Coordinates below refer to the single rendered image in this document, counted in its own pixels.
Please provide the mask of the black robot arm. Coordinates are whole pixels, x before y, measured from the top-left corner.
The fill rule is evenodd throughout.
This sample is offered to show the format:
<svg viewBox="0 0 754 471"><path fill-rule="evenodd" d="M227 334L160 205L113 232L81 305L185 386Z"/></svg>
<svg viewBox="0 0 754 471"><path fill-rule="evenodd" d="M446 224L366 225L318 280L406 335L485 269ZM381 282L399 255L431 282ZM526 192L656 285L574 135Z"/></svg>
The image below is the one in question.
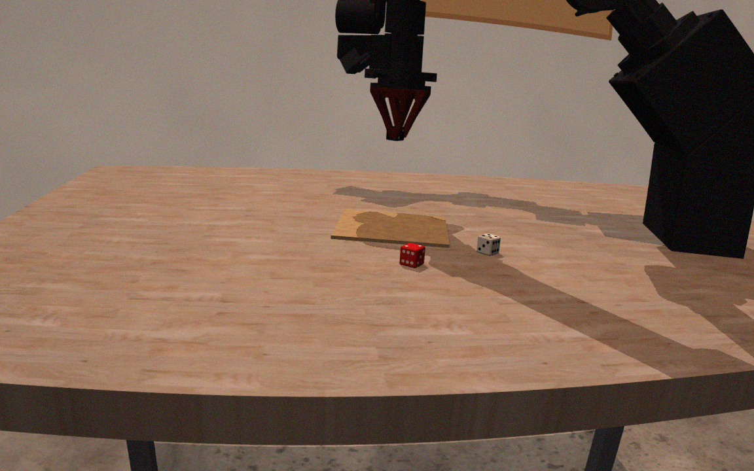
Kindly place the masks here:
<svg viewBox="0 0 754 471"><path fill-rule="evenodd" d="M629 53L618 64L623 73L672 50L700 21L694 11L676 20L664 3L657 0L566 1L577 9L577 17L613 10L606 18ZM360 73L368 66L390 71L392 35L379 35L385 17L385 32L398 33L400 39L406 35L424 35L425 8L427 3L420 0L338 0L335 13L338 32L363 34L338 36L337 58L346 74Z"/></svg>

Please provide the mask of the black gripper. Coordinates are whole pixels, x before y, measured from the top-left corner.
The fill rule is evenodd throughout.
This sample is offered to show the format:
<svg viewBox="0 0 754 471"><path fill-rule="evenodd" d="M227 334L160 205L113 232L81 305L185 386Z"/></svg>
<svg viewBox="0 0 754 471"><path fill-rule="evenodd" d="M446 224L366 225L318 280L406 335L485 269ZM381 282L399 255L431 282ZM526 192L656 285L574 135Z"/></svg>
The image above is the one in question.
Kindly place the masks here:
<svg viewBox="0 0 754 471"><path fill-rule="evenodd" d="M424 36L406 35L404 39L400 39L398 33L385 33L385 35L392 35L390 71L365 69L365 78L378 78L378 83L370 83L369 91L385 122L388 136L398 138L406 122L404 125L404 138L406 138L417 115L431 95L431 86L425 86L425 82L437 82L437 73L422 72ZM389 99L394 126L390 120L386 97ZM406 120L413 99L415 103Z"/></svg>

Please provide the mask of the red dice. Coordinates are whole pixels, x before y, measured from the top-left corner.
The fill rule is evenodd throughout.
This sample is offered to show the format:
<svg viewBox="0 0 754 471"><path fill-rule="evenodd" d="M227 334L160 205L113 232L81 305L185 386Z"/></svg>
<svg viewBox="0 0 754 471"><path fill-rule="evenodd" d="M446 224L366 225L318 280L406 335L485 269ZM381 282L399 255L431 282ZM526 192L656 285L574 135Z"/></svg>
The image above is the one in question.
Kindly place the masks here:
<svg viewBox="0 0 754 471"><path fill-rule="evenodd" d="M415 243L401 245L400 264L416 268L416 266L421 266L424 263L424 258L425 245Z"/></svg>

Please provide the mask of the beige die with black pips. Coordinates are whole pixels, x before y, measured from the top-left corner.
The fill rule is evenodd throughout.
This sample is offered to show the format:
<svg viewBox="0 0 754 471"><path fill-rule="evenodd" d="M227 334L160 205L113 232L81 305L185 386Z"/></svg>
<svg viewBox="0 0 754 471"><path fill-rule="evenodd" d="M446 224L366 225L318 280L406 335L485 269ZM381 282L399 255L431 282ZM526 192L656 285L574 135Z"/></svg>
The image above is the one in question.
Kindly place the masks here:
<svg viewBox="0 0 754 471"><path fill-rule="evenodd" d="M484 234L478 236L478 253L497 254L499 253L501 238L493 234Z"/></svg>

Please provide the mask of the black die with white pips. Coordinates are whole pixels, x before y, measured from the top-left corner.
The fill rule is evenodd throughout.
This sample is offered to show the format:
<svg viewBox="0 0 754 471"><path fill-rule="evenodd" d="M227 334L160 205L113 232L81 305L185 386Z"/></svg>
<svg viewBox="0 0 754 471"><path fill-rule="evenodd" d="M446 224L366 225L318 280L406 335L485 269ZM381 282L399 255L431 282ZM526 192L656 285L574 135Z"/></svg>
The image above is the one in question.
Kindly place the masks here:
<svg viewBox="0 0 754 471"><path fill-rule="evenodd" d="M402 126L402 131L400 132L400 136L398 138L390 138L388 136L388 132L386 132L386 139L390 141L395 141L395 142L403 141L404 140L404 126Z"/></svg>

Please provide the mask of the orange flat mat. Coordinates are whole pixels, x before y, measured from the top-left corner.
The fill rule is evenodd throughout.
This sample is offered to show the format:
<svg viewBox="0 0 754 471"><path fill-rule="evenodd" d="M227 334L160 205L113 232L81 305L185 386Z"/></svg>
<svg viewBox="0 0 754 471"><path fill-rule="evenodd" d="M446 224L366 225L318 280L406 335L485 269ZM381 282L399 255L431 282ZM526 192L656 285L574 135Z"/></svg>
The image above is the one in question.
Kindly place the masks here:
<svg viewBox="0 0 754 471"><path fill-rule="evenodd" d="M445 217L345 209L331 239L449 248Z"/></svg>

